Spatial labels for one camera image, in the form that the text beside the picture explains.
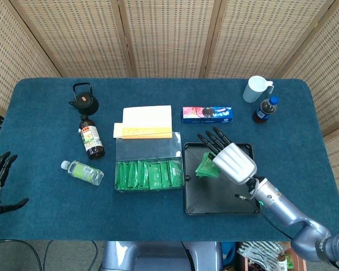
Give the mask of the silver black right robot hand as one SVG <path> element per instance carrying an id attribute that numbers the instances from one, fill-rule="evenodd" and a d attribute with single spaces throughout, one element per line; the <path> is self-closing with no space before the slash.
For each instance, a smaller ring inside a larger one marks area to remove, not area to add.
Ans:
<path id="1" fill-rule="evenodd" d="M 234 183 L 244 185 L 257 177 L 257 165 L 242 149 L 232 142 L 219 128 L 216 135 L 206 131 L 207 137 L 197 134 L 210 150 L 209 159 Z"/>

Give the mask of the clear box of green packets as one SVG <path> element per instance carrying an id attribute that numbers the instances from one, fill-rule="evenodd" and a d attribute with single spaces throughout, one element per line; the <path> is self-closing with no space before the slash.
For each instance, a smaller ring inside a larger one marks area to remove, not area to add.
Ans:
<path id="1" fill-rule="evenodd" d="M 182 189 L 172 187 L 168 161 L 181 164 L 184 180 L 181 134 L 173 132 L 167 139 L 118 139 L 116 141 L 116 164 L 114 188 L 127 191 L 164 191 Z M 149 165 L 159 164 L 162 188 L 151 190 L 149 186 Z"/>

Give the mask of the black plastic tray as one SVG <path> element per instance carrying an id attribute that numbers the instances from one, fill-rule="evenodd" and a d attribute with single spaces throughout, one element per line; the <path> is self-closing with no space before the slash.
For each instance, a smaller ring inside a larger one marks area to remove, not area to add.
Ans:
<path id="1" fill-rule="evenodd" d="M 223 173 L 217 178 L 198 177 L 195 170 L 203 154 L 209 149 L 204 143 L 184 145 L 185 169 L 185 211 L 189 215 L 257 215 L 260 204 L 252 199 L 250 203 L 236 195 L 250 196 L 246 185 L 238 186 Z"/>

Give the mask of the yellow and orange paper box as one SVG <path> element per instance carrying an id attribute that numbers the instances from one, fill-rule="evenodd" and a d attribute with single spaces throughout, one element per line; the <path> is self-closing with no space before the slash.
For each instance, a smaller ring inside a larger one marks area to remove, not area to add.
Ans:
<path id="1" fill-rule="evenodd" d="M 166 105 L 124 108 L 122 122 L 114 124 L 113 137 L 121 139 L 172 138 L 172 107 Z"/>

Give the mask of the blue cookie box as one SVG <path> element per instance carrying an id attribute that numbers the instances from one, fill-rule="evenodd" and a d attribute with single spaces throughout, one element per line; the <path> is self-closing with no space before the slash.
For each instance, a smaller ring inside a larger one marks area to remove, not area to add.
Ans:
<path id="1" fill-rule="evenodd" d="M 231 107 L 183 107 L 184 124 L 230 123 L 233 120 Z"/>

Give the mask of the blue cap cola bottle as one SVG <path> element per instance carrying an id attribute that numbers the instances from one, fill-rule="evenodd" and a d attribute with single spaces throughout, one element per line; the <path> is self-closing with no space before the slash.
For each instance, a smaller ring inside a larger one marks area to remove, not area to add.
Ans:
<path id="1" fill-rule="evenodd" d="M 253 120 L 256 123 L 266 122 L 276 112 L 278 103 L 279 98 L 277 96 L 263 100 L 259 108 L 253 113 Z"/>

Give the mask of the pale blue mug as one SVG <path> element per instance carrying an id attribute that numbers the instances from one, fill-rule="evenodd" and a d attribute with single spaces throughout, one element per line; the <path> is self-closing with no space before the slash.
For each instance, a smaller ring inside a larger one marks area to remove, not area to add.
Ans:
<path id="1" fill-rule="evenodd" d="M 254 103 L 264 92 L 272 94 L 273 90 L 273 81 L 268 81 L 262 76 L 251 76 L 242 97 L 245 102 Z"/>

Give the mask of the blue carpet table cloth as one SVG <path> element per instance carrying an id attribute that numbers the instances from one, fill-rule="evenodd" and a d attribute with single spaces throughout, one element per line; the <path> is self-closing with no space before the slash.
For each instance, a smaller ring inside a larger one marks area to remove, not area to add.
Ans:
<path id="1" fill-rule="evenodd" d="M 0 155 L 18 156 L 2 190 L 3 204 L 23 198 L 21 209 L 0 215 L 0 238 L 95 241 L 282 240 L 260 216 L 190 216 L 182 190 L 124 192 L 114 189 L 112 133 L 123 109 L 170 105 L 172 127 L 184 143 L 197 141 L 208 124 L 184 124 L 184 106 L 231 106 L 234 118 L 220 130 L 254 149 L 260 175 L 302 212 L 339 233 L 339 194 L 312 95 L 297 79 L 274 81 L 279 107 L 264 124 L 253 122 L 257 105 L 246 103 L 244 79 L 92 78 L 99 100 L 93 116 L 105 147 L 90 160 L 78 133 L 80 116 L 69 105 L 78 78 L 27 78 L 14 88 L 0 131 Z M 99 186 L 70 176 L 62 161 L 79 161 L 104 173 Z"/>

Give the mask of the black-and-white striped snack packet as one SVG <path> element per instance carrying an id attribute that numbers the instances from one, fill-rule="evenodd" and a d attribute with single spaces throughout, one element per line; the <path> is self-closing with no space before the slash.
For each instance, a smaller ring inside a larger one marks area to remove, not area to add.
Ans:
<path id="1" fill-rule="evenodd" d="M 286 247 L 281 242 L 247 241 L 240 244 L 237 253 L 266 266 L 276 264 L 278 255 L 285 250 Z"/>

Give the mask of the clear green label water bottle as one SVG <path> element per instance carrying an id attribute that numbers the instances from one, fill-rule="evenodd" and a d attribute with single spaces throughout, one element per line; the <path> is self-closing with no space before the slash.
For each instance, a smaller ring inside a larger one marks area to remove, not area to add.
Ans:
<path id="1" fill-rule="evenodd" d="M 70 176 L 78 178 L 92 185 L 99 186 L 104 176 L 104 173 L 79 161 L 62 161 L 60 167 L 65 170 Z"/>

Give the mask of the dark brown labelled bottle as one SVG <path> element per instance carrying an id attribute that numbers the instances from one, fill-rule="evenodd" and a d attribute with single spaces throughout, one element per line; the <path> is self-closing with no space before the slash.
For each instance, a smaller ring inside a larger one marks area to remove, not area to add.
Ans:
<path id="1" fill-rule="evenodd" d="M 105 150 L 97 127 L 94 121 L 89 119 L 87 115 L 81 115 L 79 134 L 89 159 L 99 159 L 104 156 Z"/>

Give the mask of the black cast iron teapot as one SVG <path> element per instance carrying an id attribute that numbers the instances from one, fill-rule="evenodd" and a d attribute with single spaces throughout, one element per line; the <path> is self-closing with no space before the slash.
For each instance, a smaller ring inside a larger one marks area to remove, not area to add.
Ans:
<path id="1" fill-rule="evenodd" d="M 76 93 L 76 88 L 79 86 L 87 85 L 89 87 L 88 91 L 81 93 Z M 72 87 L 74 94 L 74 101 L 69 101 L 68 103 L 73 106 L 81 115 L 93 115 L 99 109 L 99 101 L 93 95 L 93 88 L 89 82 L 80 82 L 76 83 Z"/>

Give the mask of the grey-blue robot torso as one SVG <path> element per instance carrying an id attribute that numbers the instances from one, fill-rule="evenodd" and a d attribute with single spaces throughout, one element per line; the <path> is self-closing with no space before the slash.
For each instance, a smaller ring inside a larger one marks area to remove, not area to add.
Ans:
<path id="1" fill-rule="evenodd" d="M 107 241 L 98 271 L 223 271 L 220 242 Z"/>

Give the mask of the woven folding screen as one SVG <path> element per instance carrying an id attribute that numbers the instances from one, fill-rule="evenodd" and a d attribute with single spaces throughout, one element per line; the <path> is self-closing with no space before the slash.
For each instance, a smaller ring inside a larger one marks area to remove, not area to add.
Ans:
<path id="1" fill-rule="evenodd" d="M 298 78 L 339 192 L 339 0 L 0 0 L 0 115 L 31 77 Z"/>

